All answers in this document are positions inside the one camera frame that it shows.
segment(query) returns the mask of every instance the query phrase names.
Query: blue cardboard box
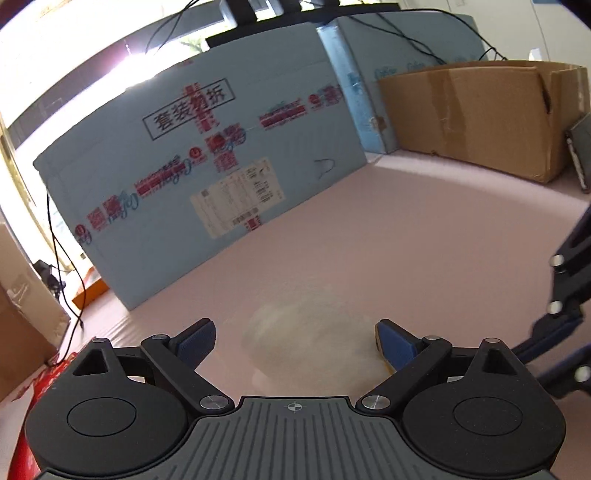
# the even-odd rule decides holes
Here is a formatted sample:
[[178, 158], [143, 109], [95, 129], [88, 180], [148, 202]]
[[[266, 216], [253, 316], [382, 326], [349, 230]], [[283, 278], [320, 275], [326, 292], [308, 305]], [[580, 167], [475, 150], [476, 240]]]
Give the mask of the blue cardboard box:
[[[383, 15], [407, 37], [429, 46], [447, 63], [479, 60], [482, 41], [456, 18], [440, 12], [385, 12]], [[383, 30], [395, 31], [376, 14], [354, 18]], [[458, 15], [476, 28], [468, 15]], [[437, 65], [437, 61], [415, 50], [407, 40], [341, 17], [318, 29], [355, 127], [366, 151], [388, 153], [396, 150], [395, 132], [386, 114], [378, 80], [398, 73]]]
[[132, 309], [366, 163], [310, 24], [177, 64], [35, 161], [64, 221]]

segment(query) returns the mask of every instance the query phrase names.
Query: brown cardboard box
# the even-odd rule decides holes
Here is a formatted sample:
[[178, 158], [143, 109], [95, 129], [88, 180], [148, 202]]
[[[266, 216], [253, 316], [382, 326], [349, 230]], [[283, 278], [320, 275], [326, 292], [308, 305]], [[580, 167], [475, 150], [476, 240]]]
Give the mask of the brown cardboard box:
[[587, 69], [565, 63], [458, 63], [379, 87], [400, 148], [542, 183], [569, 161], [564, 131], [589, 112]]
[[0, 400], [56, 353], [0, 288]]
[[94, 266], [90, 267], [88, 272], [86, 272], [86, 275], [84, 276], [84, 285], [86, 287], [86, 292], [82, 285], [80, 285], [76, 292], [76, 296], [72, 299], [72, 303], [80, 310], [83, 306], [90, 305], [103, 293], [109, 291], [109, 286], [105, 283]]
[[59, 347], [70, 317], [21, 253], [5, 223], [0, 223], [0, 287], [28, 322]]

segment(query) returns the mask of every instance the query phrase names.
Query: blue gripper pad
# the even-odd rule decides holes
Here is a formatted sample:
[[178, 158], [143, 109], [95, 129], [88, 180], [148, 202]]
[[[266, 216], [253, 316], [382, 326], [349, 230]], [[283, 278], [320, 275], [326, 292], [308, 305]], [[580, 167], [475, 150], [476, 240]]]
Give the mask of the blue gripper pad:
[[419, 354], [421, 340], [390, 320], [380, 321], [375, 333], [382, 355], [395, 370], [402, 369]]
[[216, 344], [216, 326], [210, 319], [201, 319], [188, 329], [171, 338], [168, 348], [181, 361], [195, 369]]

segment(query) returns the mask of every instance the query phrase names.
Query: cardboard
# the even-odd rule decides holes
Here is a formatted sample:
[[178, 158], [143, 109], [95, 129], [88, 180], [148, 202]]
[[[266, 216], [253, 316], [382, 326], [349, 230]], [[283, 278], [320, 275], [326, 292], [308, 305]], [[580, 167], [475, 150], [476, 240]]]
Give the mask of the cardboard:
[[[411, 11], [381, 15], [406, 36], [429, 46], [435, 55], [448, 63], [479, 60], [484, 55], [480, 38], [449, 15]], [[476, 29], [472, 17], [458, 17]], [[352, 18], [394, 31], [376, 14], [353, 15]], [[340, 17], [320, 27], [318, 33], [342, 85], [363, 149], [374, 153], [396, 150], [398, 144], [382, 102], [378, 80], [437, 65], [436, 60], [417, 52], [403, 38], [348, 17]]]
[[109, 286], [101, 278], [95, 267], [90, 267], [88, 272], [86, 272], [86, 275], [84, 276], [84, 285], [86, 287], [86, 292], [82, 285], [80, 285], [76, 295], [72, 299], [72, 303], [80, 310], [85, 306], [90, 305], [103, 293], [109, 291]]
[[589, 112], [587, 69], [468, 62], [379, 81], [400, 148], [546, 183], [569, 161], [564, 133]]
[[0, 288], [0, 400], [56, 354]]
[[310, 24], [179, 63], [91, 113], [34, 162], [128, 309], [365, 164]]
[[0, 223], [0, 286], [33, 328], [59, 348], [70, 317], [33, 270], [5, 223]]

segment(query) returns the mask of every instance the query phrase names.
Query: white wall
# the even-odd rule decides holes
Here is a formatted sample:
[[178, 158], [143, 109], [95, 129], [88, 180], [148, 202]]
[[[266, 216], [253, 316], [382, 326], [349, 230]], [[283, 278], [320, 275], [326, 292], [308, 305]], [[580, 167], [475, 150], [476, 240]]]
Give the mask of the white wall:
[[547, 59], [530, 0], [450, 0], [450, 6], [453, 13], [471, 15], [480, 34], [507, 58], [527, 60], [530, 51], [539, 48]]
[[591, 30], [562, 5], [531, 0], [401, 0], [401, 5], [471, 15], [480, 33], [509, 59], [527, 59], [539, 48], [543, 60], [591, 69]]
[[534, 8], [550, 60], [591, 69], [591, 30], [562, 5], [537, 4]]

